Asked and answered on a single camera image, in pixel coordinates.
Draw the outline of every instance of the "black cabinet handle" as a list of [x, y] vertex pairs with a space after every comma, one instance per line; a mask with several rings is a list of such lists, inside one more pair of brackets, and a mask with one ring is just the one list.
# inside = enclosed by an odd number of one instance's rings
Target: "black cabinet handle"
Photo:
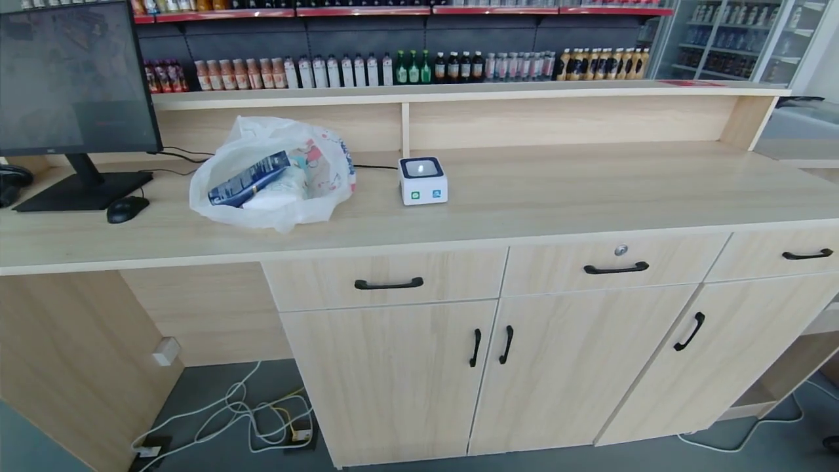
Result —
[[358, 290], [386, 290], [388, 288], [416, 288], [422, 286], [422, 277], [414, 277], [407, 284], [394, 284], [391, 286], [372, 286], [367, 281], [356, 281], [356, 288]]
[[504, 355], [498, 358], [498, 362], [501, 364], [507, 363], [507, 354], [510, 354], [510, 343], [513, 342], [513, 327], [507, 325], [507, 347], [504, 348]]
[[790, 252], [784, 252], [781, 255], [783, 255], [784, 259], [787, 259], [787, 260], [820, 259], [822, 257], [832, 256], [833, 251], [831, 249], [824, 248], [821, 251], [819, 251], [819, 254], [797, 255], [797, 254], [792, 254]]
[[687, 339], [687, 341], [685, 341], [684, 344], [676, 343], [676, 345], [673, 346], [673, 349], [681, 351], [682, 349], [686, 348], [687, 345], [690, 344], [690, 341], [693, 341], [693, 337], [696, 336], [697, 333], [699, 333], [699, 328], [702, 328], [702, 324], [705, 322], [705, 315], [702, 314], [702, 312], [697, 312], [693, 318], [696, 320], [696, 328], [693, 328], [693, 333], [690, 334], [690, 337]]
[[472, 358], [469, 359], [469, 367], [475, 367], [477, 365], [477, 349], [481, 346], [481, 330], [475, 329], [475, 354], [472, 355]]
[[582, 268], [587, 274], [620, 274], [622, 272], [644, 272], [649, 269], [649, 264], [644, 261], [636, 262], [635, 267], [627, 267], [626, 269], [598, 269], [594, 265], [587, 265]]

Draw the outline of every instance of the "monitor screen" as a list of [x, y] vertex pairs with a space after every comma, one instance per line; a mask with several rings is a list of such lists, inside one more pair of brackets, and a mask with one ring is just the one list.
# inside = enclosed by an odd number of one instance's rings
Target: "monitor screen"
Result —
[[130, 8], [0, 15], [0, 155], [161, 149]]

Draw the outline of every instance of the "black mouse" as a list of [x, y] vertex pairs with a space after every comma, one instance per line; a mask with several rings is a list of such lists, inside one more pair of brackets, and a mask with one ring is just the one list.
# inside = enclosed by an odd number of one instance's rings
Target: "black mouse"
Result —
[[149, 200], [143, 197], [120, 198], [107, 208], [107, 221], [111, 224], [125, 223], [136, 217], [148, 205]]

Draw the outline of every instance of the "plastic bag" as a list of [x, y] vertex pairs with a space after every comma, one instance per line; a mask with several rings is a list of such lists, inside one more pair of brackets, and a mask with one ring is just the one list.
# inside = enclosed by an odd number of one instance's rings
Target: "plastic bag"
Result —
[[[211, 188], [281, 150], [299, 160], [305, 170], [306, 200], [271, 210], [210, 204], [207, 192]], [[192, 176], [190, 208], [219, 223], [287, 233], [298, 223], [328, 221], [355, 188], [352, 159], [337, 134], [290, 119], [237, 117], [227, 141]]]

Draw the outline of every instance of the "headphones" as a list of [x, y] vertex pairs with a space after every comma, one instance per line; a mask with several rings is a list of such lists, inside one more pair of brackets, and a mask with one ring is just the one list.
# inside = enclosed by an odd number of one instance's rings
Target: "headphones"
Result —
[[19, 165], [0, 165], [0, 208], [8, 207], [18, 200], [20, 189], [32, 185], [32, 172]]

